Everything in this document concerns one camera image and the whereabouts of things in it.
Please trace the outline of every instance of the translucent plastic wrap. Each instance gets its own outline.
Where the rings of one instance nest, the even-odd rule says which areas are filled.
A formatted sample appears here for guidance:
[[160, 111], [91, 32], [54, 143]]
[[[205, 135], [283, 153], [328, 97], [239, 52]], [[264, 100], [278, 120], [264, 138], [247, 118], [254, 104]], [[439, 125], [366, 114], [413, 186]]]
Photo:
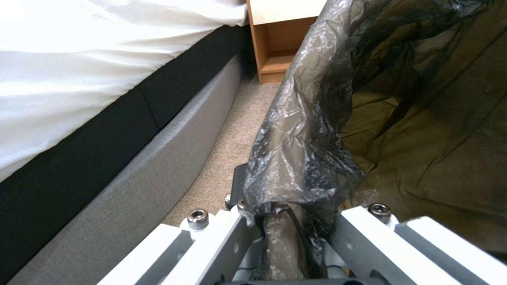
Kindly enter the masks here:
[[[476, 144], [488, 152], [497, 148], [496, 157], [448, 156], [470, 144], [492, 113], [507, 110], [506, 19], [505, 1], [329, 0], [255, 140], [245, 215], [273, 219], [265, 228], [276, 246], [290, 235], [277, 234], [288, 218], [272, 215], [293, 208], [311, 241], [330, 231], [338, 205], [361, 188], [377, 189], [402, 218], [450, 213], [427, 205], [433, 199], [439, 207], [494, 215], [505, 225], [507, 194], [494, 186], [507, 186], [507, 148], [499, 143], [507, 139], [499, 131], [507, 127], [505, 112], [482, 134], [492, 140]], [[497, 54], [489, 55], [492, 50]], [[484, 68], [488, 60], [494, 74]], [[480, 168], [466, 166], [471, 161]], [[492, 180], [490, 195], [478, 191], [484, 178]], [[479, 202], [468, 199], [470, 193], [479, 193], [473, 194]], [[318, 251], [314, 243], [317, 265]]]

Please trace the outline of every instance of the hex socket bolt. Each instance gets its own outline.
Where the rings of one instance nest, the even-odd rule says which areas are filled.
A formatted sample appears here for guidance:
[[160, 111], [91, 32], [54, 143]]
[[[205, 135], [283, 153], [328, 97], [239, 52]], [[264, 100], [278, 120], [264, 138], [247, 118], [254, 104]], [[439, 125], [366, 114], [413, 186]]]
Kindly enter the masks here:
[[373, 203], [368, 206], [368, 212], [384, 224], [389, 223], [389, 219], [391, 218], [391, 209], [381, 203]]
[[203, 209], [193, 209], [187, 215], [189, 226], [194, 230], [204, 229], [209, 224], [208, 211]]

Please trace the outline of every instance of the bed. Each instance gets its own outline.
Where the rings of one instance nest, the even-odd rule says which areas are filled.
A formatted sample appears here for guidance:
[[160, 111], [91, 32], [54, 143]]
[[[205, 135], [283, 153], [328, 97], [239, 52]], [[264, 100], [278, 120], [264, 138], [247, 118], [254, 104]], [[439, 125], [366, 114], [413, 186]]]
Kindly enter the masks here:
[[9, 5], [0, 7], [2, 25], [16, 26], [0, 32], [0, 283], [95, 283], [204, 164], [248, 57], [246, 8]]

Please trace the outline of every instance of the metal bar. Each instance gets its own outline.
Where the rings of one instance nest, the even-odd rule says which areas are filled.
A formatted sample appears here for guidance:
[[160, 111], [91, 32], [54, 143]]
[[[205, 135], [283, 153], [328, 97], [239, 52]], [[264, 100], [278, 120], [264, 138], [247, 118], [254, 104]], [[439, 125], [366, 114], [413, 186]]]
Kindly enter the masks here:
[[505, 284], [507, 267], [429, 217], [401, 224], [395, 232], [462, 284]]
[[98, 284], [157, 284], [191, 245], [190, 232], [159, 225]]
[[194, 242], [162, 285], [231, 280], [252, 241], [261, 236], [257, 227], [246, 225], [236, 207], [220, 210], [203, 234], [205, 237]]
[[328, 243], [358, 277], [391, 284], [459, 284], [362, 207], [337, 216]]

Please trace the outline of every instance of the mattress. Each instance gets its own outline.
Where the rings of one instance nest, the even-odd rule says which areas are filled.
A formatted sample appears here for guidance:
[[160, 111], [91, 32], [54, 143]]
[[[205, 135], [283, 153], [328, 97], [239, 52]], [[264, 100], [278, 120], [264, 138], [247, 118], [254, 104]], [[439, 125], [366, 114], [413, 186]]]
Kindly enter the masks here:
[[245, 15], [239, 0], [1, 2], [0, 181]]
[[248, 40], [247, 27], [215, 29], [2, 181], [0, 283], [90, 203]]

